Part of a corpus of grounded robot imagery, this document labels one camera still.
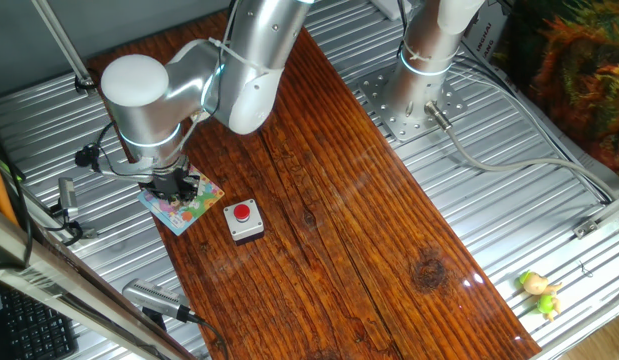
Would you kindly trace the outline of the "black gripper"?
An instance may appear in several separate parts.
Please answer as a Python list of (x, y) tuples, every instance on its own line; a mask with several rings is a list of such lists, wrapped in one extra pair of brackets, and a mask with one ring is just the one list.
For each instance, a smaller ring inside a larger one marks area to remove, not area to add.
[(198, 175), (189, 175), (187, 170), (177, 168), (164, 174), (153, 172), (146, 190), (169, 205), (181, 205), (181, 200), (190, 202), (198, 196), (199, 183)]

